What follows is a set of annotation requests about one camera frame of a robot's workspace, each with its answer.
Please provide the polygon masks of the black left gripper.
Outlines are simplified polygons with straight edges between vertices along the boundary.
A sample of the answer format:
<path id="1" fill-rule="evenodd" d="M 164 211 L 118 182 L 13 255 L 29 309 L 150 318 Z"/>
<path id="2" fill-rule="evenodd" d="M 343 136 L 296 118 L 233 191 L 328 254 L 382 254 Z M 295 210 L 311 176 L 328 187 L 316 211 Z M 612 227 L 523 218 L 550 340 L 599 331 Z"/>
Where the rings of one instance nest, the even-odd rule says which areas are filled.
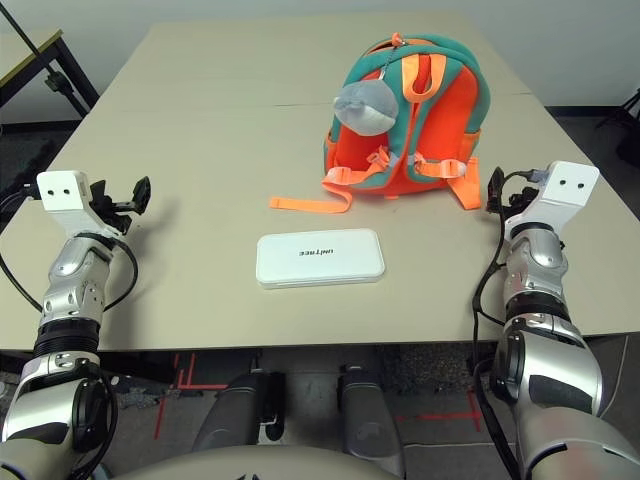
<path id="1" fill-rule="evenodd" d="M 132 219 L 129 212 L 143 214 L 151 198 L 151 182 L 148 176 L 137 181 L 132 200 L 128 202 L 114 202 L 106 193 L 106 181 L 99 180 L 90 185 L 92 200 L 90 206 L 98 217 L 108 226 L 113 227 L 120 234 L 126 234 Z"/>

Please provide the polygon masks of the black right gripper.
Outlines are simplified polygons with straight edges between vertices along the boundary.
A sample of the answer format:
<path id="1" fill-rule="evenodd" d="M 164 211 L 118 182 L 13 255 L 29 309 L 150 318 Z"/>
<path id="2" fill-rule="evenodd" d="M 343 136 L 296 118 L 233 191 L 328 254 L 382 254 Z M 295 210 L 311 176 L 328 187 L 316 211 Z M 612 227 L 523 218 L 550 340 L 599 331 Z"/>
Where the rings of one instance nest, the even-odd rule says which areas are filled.
<path id="1" fill-rule="evenodd" d="M 533 187 L 524 187 L 520 193 L 512 194 L 508 204 L 502 206 L 503 170 L 496 167 L 487 185 L 486 211 L 499 214 L 502 210 L 503 219 L 507 220 L 521 214 L 538 196 L 538 190 Z"/>

